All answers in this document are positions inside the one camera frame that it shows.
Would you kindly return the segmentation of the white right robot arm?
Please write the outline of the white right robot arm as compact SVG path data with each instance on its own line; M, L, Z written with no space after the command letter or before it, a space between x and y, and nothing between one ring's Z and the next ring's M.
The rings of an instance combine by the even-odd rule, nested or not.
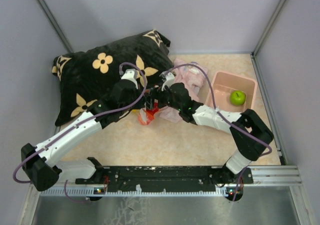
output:
M146 107L170 107L187 123L232 135L236 150L222 167L223 177L229 183L235 183L251 162L272 152L270 144L274 135L254 110L230 112L209 107L193 100L183 83L151 88Z

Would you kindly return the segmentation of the clear zip bag orange zipper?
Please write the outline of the clear zip bag orange zipper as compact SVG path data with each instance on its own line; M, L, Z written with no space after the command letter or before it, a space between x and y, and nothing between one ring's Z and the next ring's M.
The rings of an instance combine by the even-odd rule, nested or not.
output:
M138 116L138 121L143 126L149 125L155 119L155 114L160 110L159 101L157 100L159 88L158 85L155 85L147 89L143 97L143 107L132 110Z

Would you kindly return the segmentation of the red apple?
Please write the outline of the red apple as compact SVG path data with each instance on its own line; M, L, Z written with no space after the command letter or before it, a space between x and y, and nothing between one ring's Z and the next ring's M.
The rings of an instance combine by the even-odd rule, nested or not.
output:
M146 118L147 121L153 121L155 119L155 114L159 111L158 108L147 109L146 110Z

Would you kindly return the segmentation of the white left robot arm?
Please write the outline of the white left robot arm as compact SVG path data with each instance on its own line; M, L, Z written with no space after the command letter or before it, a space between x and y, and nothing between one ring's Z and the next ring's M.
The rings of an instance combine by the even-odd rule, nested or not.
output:
M110 95L94 102L62 131L36 146L30 143L24 145L20 151L22 170L30 182L39 192L48 190L63 177L88 179L95 184L101 182L104 171L91 161L84 162L80 171L69 172L61 166L60 160L87 137L118 122L125 112L137 104L143 93L134 78L122 78L114 85Z

